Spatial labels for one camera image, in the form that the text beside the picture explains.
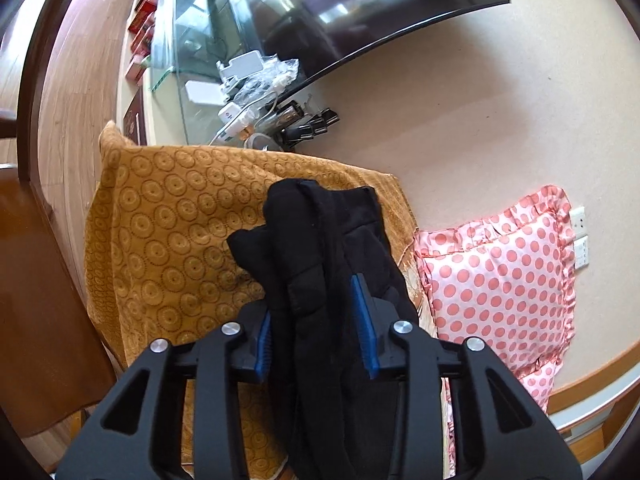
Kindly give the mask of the black pants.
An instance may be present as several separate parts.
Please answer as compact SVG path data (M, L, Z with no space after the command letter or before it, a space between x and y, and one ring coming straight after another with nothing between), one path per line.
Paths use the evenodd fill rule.
M363 366L350 279L416 322L373 188L330 191L313 180L270 186L265 222L228 238L271 313L267 389L274 431L301 479L384 479L399 387Z

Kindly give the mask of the wooden chair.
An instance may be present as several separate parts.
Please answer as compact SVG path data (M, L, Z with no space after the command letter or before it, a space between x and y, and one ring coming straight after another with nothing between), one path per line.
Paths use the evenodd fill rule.
M115 382L36 188L1 168L1 409L21 438L99 402Z

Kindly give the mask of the left polka dot pillow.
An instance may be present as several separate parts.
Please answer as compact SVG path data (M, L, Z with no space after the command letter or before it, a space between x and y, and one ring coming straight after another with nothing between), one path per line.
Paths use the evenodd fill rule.
M575 333L571 209L546 185L500 214L420 231L413 245L438 338L482 338L541 408Z

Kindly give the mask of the mustard circle patterned blanket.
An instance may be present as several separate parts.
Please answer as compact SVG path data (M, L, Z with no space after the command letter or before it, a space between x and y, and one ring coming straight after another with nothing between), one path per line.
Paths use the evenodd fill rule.
M414 268L416 219L391 174L246 148L142 148L114 125L102 131L100 152L101 181L86 227L89 314L127 363L154 339L190 344L234 320L244 304L265 300L262 286L235 262L228 238L264 224L268 190L285 179L330 191L373 188L405 280ZM248 474L296 476L274 431L267 381L241 388L240 415Z

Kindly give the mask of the white power adapter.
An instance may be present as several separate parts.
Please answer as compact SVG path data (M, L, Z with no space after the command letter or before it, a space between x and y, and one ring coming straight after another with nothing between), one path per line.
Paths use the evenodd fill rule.
M218 134L236 136L241 130L254 125L258 115L250 104L239 106L235 102L229 102L218 112L218 117L222 122Z

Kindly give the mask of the glass side table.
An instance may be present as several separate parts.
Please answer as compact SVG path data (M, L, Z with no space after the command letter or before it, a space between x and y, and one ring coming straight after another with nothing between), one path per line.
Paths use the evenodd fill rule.
M150 66L143 75L146 142L241 145L252 132L278 138L307 114L285 96L295 60L246 50L229 0L157 0ZM258 118L236 136L220 136L218 112L250 104Z

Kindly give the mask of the wooden door frame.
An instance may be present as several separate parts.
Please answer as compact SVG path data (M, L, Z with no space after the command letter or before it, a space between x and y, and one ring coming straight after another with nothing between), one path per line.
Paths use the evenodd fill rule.
M612 451L639 409L639 345L556 390L548 413L589 476Z

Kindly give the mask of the wall power socket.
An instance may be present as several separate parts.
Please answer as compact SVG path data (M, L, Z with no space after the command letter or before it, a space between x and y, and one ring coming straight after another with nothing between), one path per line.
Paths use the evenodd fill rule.
M586 208L584 206L573 208L570 211L570 221L574 232L575 269L580 270L589 264Z

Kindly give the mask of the wall mounted television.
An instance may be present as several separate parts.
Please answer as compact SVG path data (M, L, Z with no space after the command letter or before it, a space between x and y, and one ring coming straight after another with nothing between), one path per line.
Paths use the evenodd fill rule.
M229 0L246 50L298 63L292 96L359 55L510 0Z

